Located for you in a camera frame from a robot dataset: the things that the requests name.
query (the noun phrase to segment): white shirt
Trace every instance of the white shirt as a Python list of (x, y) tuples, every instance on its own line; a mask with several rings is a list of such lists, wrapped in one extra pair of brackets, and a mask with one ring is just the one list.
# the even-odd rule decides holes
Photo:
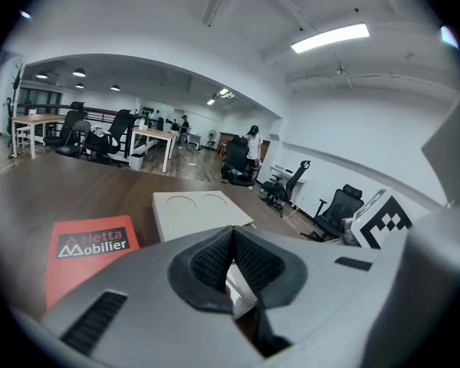
[(247, 158), (257, 159), (258, 158), (258, 148), (264, 142), (264, 140), (262, 139), (262, 136), (256, 133), (255, 136), (248, 134), (248, 135), (245, 135), (244, 138), (247, 139), (248, 141)]

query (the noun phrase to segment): person in white shirt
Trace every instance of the person in white shirt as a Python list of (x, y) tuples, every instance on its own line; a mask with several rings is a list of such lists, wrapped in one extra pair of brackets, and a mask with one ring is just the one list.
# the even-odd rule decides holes
[(251, 126), (244, 138), (248, 141), (247, 164), (252, 168), (257, 168), (261, 161), (261, 144), (264, 142), (262, 136), (259, 135), (259, 127)]

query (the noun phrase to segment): wooden desk top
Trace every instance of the wooden desk top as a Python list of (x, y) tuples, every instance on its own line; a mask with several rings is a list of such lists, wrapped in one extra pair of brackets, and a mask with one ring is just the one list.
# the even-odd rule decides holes
[(160, 139), (174, 139), (176, 135), (174, 133), (166, 132), (166, 131), (159, 131), (159, 130), (152, 130), (151, 128), (147, 130), (139, 130), (138, 128), (133, 128), (134, 133), (138, 133), (139, 135), (151, 136), (154, 138)]
[(48, 247), (57, 221), (129, 215), (140, 247), (156, 244), (154, 192), (225, 193), (264, 230), (297, 233), (253, 192), (176, 179), (49, 153), (0, 176), (0, 285), (8, 302), (36, 320), (45, 312)]
[(57, 114), (34, 114), (32, 116), (18, 116), (12, 117), (13, 121), (19, 123), (44, 123), (47, 121), (63, 121), (64, 116), (58, 116)]

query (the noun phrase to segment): person in black clothing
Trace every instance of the person in black clothing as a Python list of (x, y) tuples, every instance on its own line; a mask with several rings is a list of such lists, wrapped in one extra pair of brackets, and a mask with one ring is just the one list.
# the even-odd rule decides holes
[(184, 120), (184, 123), (182, 123), (182, 126), (179, 128), (179, 148), (180, 149), (182, 149), (183, 144), (186, 144), (186, 137), (190, 130), (189, 122), (187, 121), (187, 116), (186, 115), (182, 116), (182, 119)]

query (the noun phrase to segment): rectangular ceiling light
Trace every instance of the rectangular ceiling light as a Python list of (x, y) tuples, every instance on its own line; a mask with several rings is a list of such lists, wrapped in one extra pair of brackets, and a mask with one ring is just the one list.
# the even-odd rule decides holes
[(297, 42), (296, 44), (291, 45), (291, 47), (295, 52), (301, 53), (323, 45), (333, 44), (334, 42), (353, 40), (354, 38), (364, 38), (369, 36), (370, 33), (368, 32), (366, 25), (361, 23), (360, 25), (338, 28), (337, 30), (315, 35), (307, 38), (306, 40)]

